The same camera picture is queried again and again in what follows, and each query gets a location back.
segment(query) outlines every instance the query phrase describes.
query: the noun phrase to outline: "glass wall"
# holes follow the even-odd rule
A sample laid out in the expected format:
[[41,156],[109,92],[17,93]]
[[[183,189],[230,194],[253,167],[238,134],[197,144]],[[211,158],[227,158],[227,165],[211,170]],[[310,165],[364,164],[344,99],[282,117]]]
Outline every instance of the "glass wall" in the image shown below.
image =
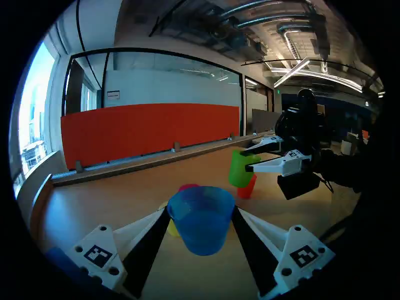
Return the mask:
[[45,102],[55,59],[42,43],[32,61],[23,86],[18,117],[22,171],[29,170],[48,154],[45,143]]
[[[103,81],[106,56],[88,55],[91,68],[85,57],[72,61],[65,89],[66,114],[150,103],[215,104],[242,109],[240,75],[230,70],[180,56],[116,51],[109,54]],[[97,93],[100,86],[102,93]],[[80,103],[75,105],[73,102],[78,100]]]

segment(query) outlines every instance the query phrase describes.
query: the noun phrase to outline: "orange partition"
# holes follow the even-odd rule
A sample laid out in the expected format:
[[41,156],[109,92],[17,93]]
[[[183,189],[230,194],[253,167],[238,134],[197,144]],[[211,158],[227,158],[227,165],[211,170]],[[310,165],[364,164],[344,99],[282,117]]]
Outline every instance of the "orange partition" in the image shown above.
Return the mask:
[[86,167],[239,135],[239,107],[156,103],[100,108],[61,117],[66,165]]

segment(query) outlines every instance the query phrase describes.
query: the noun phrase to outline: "light fixture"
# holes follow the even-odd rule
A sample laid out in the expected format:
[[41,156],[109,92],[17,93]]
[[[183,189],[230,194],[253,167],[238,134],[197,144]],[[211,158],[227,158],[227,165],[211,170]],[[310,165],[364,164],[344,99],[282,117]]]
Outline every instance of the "light fixture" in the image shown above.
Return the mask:
[[[271,69],[271,72],[273,72],[273,73],[288,73],[290,70],[291,69],[284,68],[284,67],[273,67]],[[316,78],[329,80],[329,81],[344,85],[348,88],[351,88],[359,93],[363,93],[363,87],[349,79],[341,78],[341,77],[330,75],[330,74],[323,74],[323,73],[318,73],[318,72],[307,71],[307,70],[300,70],[296,73],[298,75],[304,75],[304,76],[310,76],[310,77],[316,77]]]
[[322,73],[328,73],[328,63],[326,61],[322,62]]
[[287,44],[287,47],[289,48],[289,51],[290,51],[291,55],[293,55],[293,57],[296,59],[296,62],[298,64],[300,64],[300,62],[301,62],[301,59],[298,59],[298,58],[300,58],[299,53],[297,52],[296,48],[293,46],[293,43],[291,43],[290,39],[287,37],[287,34],[299,33],[299,32],[300,32],[300,30],[290,30],[290,31],[286,31],[283,34],[284,39],[285,39],[286,44]]
[[222,76],[220,78],[217,78],[218,81],[223,81],[225,79],[228,79],[228,75],[224,75],[224,76]]
[[310,63],[310,60],[306,57],[302,61],[300,61],[294,68],[290,69],[285,75],[283,75],[277,82],[274,83],[273,87],[277,88],[280,84],[285,82],[291,76],[299,72],[302,68],[307,66]]
[[181,71],[186,71],[186,72],[196,72],[196,73],[203,73],[203,74],[210,74],[211,77],[215,77],[213,73],[206,72],[206,71],[199,71],[199,70],[188,70],[188,69],[179,69]]
[[255,81],[253,81],[253,80],[250,80],[250,79],[248,79],[248,78],[246,78],[245,80],[246,80],[249,84],[258,85],[257,82],[255,82]]

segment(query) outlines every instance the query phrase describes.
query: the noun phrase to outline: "window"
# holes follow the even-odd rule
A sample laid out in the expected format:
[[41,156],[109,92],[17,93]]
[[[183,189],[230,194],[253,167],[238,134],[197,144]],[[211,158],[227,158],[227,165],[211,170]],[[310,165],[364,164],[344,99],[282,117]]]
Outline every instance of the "window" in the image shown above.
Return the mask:
[[97,93],[88,88],[84,83],[80,94],[80,111],[90,111],[97,108]]
[[25,176],[48,153],[44,141],[45,102],[54,62],[55,59],[42,42],[23,86],[18,116],[18,138]]

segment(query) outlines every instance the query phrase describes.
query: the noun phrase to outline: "table surface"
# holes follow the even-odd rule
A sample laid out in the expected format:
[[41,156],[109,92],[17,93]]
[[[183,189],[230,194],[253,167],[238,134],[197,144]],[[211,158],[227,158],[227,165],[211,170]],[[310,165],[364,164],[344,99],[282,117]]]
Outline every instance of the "table surface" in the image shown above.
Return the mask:
[[[114,230],[139,220],[168,201],[184,184],[215,186],[235,196],[236,204],[283,229],[302,224],[315,235],[330,227],[331,193],[319,188],[286,200],[277,173],[257,173],[250,199],[236,197],[228,174],[232,150],[119,176],[56,187],[40,225],[41,248],[66,251],[98,224]],[[261,154],[270,159],[273,154]],[[223,248],[211,256],[190,253],[181,238],[165,234],[143,289],[142,299],[257,299],[257,287],[232,224]]]

